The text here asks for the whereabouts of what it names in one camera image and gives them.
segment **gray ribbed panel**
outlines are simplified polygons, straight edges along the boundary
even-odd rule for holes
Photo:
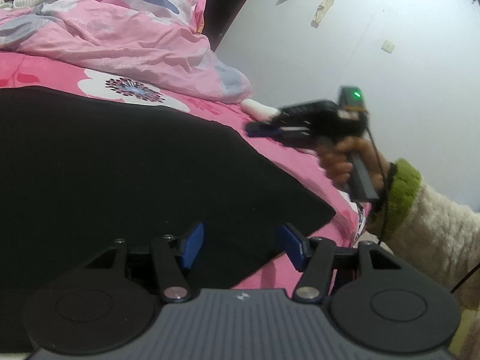
[[[40,350],[31,359],[79,358]],[[369,352],[334,330],[318,307],[294,303],[283,290],[204,289],[192,302],[165,306],[153,326],[130,344],[84,359],[452,360],[453,357],[441,351],[413,357]]]

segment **black cable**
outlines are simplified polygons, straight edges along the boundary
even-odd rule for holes
[[[462,280],[460,280],[455,285],[455,287],[452,288],[450,293],[453,294],[455,291],[457,291],[462,286],[462,284],[465,283],[465,281],[469,280],[470,276],[472,276],[479,268],[480,268],[480,262],[470,272],[468,272],[465,276],[463,276]]]
[[[375,151],[375,156],[377,157],[377,162],[378,162],[378,168],[380,169],[380,174],[382,175],[383,179],[383,187],[388,188],[387,186],[387,176],[385,175],[385,172],[383,171],[382,167],[382,161],[380,160],[380,152],[377,149],[377,146],[375,145],[375,140],[374,137],[371,134],[370,128],[367,127],[367,134],[370,138],[371,145],[373,146],[373,151]],[[385,235],[385,231],[387,228],[388,224],[388,191],[385,191],[385,215],[383,216],[383,224],[382,224],[382,229],[380,230],[380,235],[378,237],[378,245],[382,243],[383,236]]]

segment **bed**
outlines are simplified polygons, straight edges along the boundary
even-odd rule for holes
[[[3,278],[4,321],[16,311],[0,351],[26,348],[15,321],[32,288],[109,239],[145,242],[201,219],[210,238],[194,285],[289,293],[299,274],[272,246],[275,221],[354,242],[359,217],[313,155],[244,134],[250,85],[200,35],[204,7],[56,0],[0,11],[0,263],[18,260]]]

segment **black wristband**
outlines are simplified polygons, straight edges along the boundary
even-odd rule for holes
[[[392,187],[393,178],[397,174],[397,165],[390,163],[390,170],[387,175],[387,183],[383,186],[382,193],[380,194],[380,199],[373,205],[373,212],[379,212],[387,200],[388,193]]]

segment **device handle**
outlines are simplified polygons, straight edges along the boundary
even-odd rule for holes
[[[371,181],[370,173],[358,151],[352,151],[347,156],[347,161],[352,163],[353,170],[348,181],[349,194],[352,202],[378,201],[379,197]]]

